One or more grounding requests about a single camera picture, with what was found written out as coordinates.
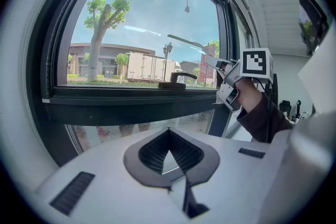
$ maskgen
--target window handle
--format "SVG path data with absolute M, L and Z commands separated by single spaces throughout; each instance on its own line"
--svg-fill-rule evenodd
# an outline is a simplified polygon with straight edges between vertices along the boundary
M 197 79 L 197 76 L 186 73 L 186 72 L 172 72 L 170 75 L 170 82 L 159 82 L 159 85 L 157 86 L 158 88 L 162 89 L 185 89 L 185 84 L 184 83 L 179 83 L 177 82 L 177 77 L 178 76 L 186 76 L 190 77 L 193 79 Z

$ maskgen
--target human hand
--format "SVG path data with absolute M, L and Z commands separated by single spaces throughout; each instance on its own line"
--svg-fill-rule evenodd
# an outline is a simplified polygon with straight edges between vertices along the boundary
M 255 108 L 263 97 L 262 93 L 254 86 L 251 79 L 242 78 L 238 80 L 236 82 L 236 88 L 239 90 L 237 101 L 247 113 Z

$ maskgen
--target truck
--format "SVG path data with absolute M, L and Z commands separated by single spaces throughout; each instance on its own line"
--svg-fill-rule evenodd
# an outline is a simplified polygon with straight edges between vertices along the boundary
M 158 83 L 159 81 L 170 81 L 172 72 L 182 72 L 181 66 L 174 60 L 166 60 L 163 57 L 141 54 L 138 52 L 129 53 L 127 80 L 129 82 Z M 178 82 L 183 83 L 184 77 L 179 77 Z

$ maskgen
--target dark sleeve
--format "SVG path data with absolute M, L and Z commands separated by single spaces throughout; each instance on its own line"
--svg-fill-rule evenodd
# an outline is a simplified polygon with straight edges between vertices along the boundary
M 249 113 L 245 109 L 237 117 L 237 121 L 252 135 L 258 142 L 266 141 L 267 129 L 267 97 L 262 95 L 259 104 Z M 291 129 L 293 125 L 286 119 L 282 111 L 278 110 L 272 103 L 271 109 L 271 133 L 270 140 L 274 135 L 282 130 Z

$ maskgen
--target blue sky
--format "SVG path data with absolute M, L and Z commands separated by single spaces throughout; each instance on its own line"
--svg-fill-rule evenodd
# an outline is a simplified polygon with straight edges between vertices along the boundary
M 189 0 L 189 13 L 184 11 L 186 0 L 129 1 L 130 10 L 125 15 L 125 23 L 121 23 L 116 29 L 108 29 L 103 43 L 152 49 L 155 50 L 155 55 L 163 57 L 162 48 L 171 41 L 173 49 L 169 59 L 181 62 L 200 61 L 201 53 L 188 44 L 167 37 L 167 34 L 203 45 L 219 39 L 216 6 L 210 0 Z M 71 42 L 91 41 L 93 30 L 83 24 L 89 15 L 85 5 L 79 15 Z

